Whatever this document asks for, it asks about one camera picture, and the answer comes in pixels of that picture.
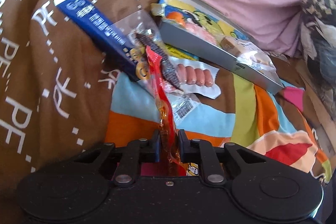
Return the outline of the red spicy snack packet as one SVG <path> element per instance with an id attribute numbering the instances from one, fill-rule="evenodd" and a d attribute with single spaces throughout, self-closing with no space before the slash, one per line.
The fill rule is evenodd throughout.
<path id="1" fill-rule="evenodd" d="M 161 135 L 161 155 L 167 166 L 169 176 L 185 176 L 186 165 L 181 162 L 178 148 L 178 135 L 175 127 L 173 110 L 165 93 L 165 83 L 161 72 L 162 57 L 146 47 L 146 57 L 149 64 L 151 86 L 155 105 L 159 111 L 159 133 Z"/>

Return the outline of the mini sausages packet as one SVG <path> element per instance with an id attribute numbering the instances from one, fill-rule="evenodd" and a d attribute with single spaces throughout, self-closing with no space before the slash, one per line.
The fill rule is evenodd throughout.
<path id="1" fill-rule="evenodd" d="M 221 95 L 221 89 L 215 83 L 218 68 L 196 60 L 171 57 L 170 61 L 176 67 L 181 88 L 186 94 L 196 93 L 213 100 Z"/>

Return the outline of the yellow candy bar wrapper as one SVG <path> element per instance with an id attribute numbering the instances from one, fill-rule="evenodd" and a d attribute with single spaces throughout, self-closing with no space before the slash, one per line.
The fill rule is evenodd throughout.
<path id="1" fill-rule="evenodd" d="M 176 57 L 178 59 L 188 59 L 188 60 L 194 60 L 198 61 L 199 57 L 193 55 L 192 53 L 186 52 L 184 50 L 181 50 L 179 48 L 175 48 L 169 44 L 165 44 L 167 52 L 170 56 Z"/>

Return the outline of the clear cake packet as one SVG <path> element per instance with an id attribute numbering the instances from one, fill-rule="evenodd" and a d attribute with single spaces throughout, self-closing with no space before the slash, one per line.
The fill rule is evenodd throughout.
<path id="1" fill-rule="evenodd" d="M 223 50 L 221 61 L 224 67 L 245 78 L 256 79 L 257 76 L 275 79 L 276 68 L 270 57 L 254 43 L 223 36 L 219 42 Z"/>

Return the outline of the pink round cracker packet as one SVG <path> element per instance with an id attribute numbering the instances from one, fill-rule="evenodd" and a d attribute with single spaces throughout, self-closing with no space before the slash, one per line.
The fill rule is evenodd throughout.
<path id="1" fill-rule="evenodd" d="M 186 22 L 185 28 L 189 33 L 197 36 L 198 38 L 203 39 L 213 45 L 217 45 L 216 39 L 206 29 L 200 27 L 199 25 L 193 22 Z"/>

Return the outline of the dark dried fish packet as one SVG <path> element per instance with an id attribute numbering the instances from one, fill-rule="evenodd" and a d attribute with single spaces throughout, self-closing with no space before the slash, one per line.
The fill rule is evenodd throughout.
<path id="1" fill-rule="evenodd" d="M 120 31 L 130 46 L 123 45 L 123 53 L 135 66 L 135 82 L 148 93 L 153 94 L 149 60 L 158 58 L 156 71 L 162 81 L 163 90 L 179 95 L 189 92 L 182 87 L 182 78 L 178 74 L 177 64 L 170 57 L 164 45 L 159 29 L 152 17 L 139 10 L 119 20 L 113 25 Z"/>

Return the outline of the small orange mandarin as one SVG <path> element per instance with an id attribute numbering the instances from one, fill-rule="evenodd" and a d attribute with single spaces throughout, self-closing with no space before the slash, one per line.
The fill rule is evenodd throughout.
<path id="1" fill-rule="evenodd" d="M 180 26 L 185 26 L 185 20 L 183 17 L 183 14 L 181 14 L 180 12 L 177 11 L 173 11 L 168 13 L 168 15 L 166 16 L 167 19 L 169 20 L 173 20 L 175 23 L 179 24 Z"/>

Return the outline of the blue calcium tablet box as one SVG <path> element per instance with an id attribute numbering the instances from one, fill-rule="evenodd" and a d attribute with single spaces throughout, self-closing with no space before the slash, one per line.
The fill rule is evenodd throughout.
<path id="1" fill-rule="evenodd" d="M 54 5 L 77 24 L 103 52 L 115 58 L 132 80 L 148 81 L 150 73 L 141 51 L 88 0 L 54 0 Z"/>

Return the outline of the white cartoon face packet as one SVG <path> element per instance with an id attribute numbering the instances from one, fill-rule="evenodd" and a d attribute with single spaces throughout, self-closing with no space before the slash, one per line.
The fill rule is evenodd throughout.
<path id="1" fill-rule="evenodd" d="M 187 170 L 186 170 L 186 175 L 187 176 L 198 176 L 199 175 L 198 165 L 193 162 L 189 162 L 187 166 Z"/>

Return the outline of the colourful patchwork blanket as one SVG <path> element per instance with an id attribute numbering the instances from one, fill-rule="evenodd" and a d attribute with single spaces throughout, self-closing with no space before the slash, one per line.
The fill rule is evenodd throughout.
<path id="1" fill-rule="evenodd" d="M 259 86 L 219 69 L 216 83 L 221 95 L 199 97 L 199 105 L 178 125 L 188 138 L 210 141 L 216 147 L 232 141 L 243 147 L 310 173 L 327 183 L 335 170 L 335 157 L 327 156 L 319 139 L 327 112 L 316 109 L 311 88 L 295 66 L 273 58 L 284 88 L 270 94 Z M 158 127 L 154 98 L 125 73 L 107 73 L 112 91 L 106 141 L 118 147 L 148 138 Z"/>

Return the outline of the grey metal tray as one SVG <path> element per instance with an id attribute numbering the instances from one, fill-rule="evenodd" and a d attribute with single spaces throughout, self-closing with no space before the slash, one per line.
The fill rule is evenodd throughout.
<path id="1" fill-rule="evenodd" d="M 183 28 L 177 27 L 163 19 L 161 19 L 159 23 L 159 30 L 161 32 L 161 37 L 165 43 L 186 52 L 192 53 L 193 55 L 196 55 L 201 59 L 205 59 L 211 63 L 225 68 L 225 64 L 221 61 L 223 57 L 223 50 L 220 47 L 208 43 L 205 40 L 200 39 L 197 36 L 187 32 Z M 245 78 L 244 76 L 241 77 L 264 88 L 272 94 L 276 94 L 283 88 L 283 84 L 279 79 L 278 75 L 275 79 L 269 79 L 260 76 L 257 76 L 256 79 Z"/>

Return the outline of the brown PF patterned cloth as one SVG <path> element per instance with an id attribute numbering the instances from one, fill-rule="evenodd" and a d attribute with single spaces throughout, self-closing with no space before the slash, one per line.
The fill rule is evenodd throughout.
<path id="1" fill-rule="evenodd" d="M 155 0 L 90 0 L 112 22 Z M 54 0 L 1 0 L 1 223 L 28 174 L 104 140 L 119 70 Z"/>

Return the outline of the cartoon print tray liner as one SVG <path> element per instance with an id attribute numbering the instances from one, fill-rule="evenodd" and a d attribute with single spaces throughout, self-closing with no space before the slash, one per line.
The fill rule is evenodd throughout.
<path id="1" fill-rule="evenodd" d="M 173 20 L 166 18 L 168 13 L 173 11 L 183 14 L 185 23 L 193 22 L 206 29 L 216 39 L 217 45 L 215 46 L 219 46 L 223 36 L 247 41 L 254 40 L 241 27 L 201 0 L 159 0 L 158 3 L 151 6 L 151 13 L 154 16 L 159 16 L 161 19 L 186 30 L 185 26 L 180 26 Z"/>

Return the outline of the black white patterned cloth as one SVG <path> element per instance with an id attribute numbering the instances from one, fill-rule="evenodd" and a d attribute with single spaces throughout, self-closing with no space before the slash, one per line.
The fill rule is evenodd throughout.
<path id="1" fill-rule="evenodd" d="M 317 93 L 335 119 L 335 0 L 302 0 L 303 58 Z"/>

